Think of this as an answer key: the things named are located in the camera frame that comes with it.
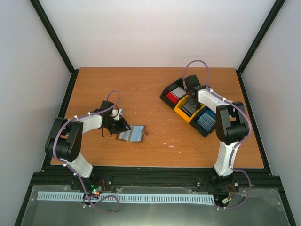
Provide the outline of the brown leather card holder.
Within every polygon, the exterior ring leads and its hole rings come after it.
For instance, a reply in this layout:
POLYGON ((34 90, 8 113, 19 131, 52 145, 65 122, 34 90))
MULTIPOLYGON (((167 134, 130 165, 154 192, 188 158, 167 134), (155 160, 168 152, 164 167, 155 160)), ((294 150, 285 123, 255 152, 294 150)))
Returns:
POLYGON ((130 143, 141 143, 143 138, 147 136, 146 126, 135 125, 130 126, 130 128, 131 129, 129 131, 118 134, 116 139, 130 143))

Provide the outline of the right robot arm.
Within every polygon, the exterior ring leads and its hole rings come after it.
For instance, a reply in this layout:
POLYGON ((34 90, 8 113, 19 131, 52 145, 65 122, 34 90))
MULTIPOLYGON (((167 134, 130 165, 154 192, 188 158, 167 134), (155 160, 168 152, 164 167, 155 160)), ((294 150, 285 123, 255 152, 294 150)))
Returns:
POLYGON ((227 100, 207 85, 201 86, 196 75, 183 79, 183 85, 196 105, 204 104, 216 115, 215 132, 220 147, 211 175, 211 186, 222 190, 232 182, 237 150, 250 136, 250 121, 244 104, 227 100))

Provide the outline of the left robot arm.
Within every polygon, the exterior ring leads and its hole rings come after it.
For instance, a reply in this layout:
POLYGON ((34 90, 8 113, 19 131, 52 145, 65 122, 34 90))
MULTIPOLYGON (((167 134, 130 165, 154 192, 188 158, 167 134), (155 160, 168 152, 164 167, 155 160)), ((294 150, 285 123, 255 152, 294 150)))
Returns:
POLYGON ((92 164, 80 152, 82 135, 94 129, 107 129, 111 135, 131 130, 123 117, 123 109, 115 107, 114 103, 104 100, 99 109, 86 115, 72 119, 58 117, 46 141, 45 152, 82 177, 81 183, 86 189, 94 189, 98 178, 92 174, 92 164))

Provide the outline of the yellow bin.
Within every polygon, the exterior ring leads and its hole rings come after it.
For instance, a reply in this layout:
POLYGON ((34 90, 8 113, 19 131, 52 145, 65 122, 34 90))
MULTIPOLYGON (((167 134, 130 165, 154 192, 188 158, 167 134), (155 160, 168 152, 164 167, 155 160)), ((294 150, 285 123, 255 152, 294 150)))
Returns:
POLYGON ((203 108, 205 108, 204 104, 195 104, 194 100, 191 99, 189 95, 185 95, 178 101, 174 111, 187 123, 190 123, 203 108))

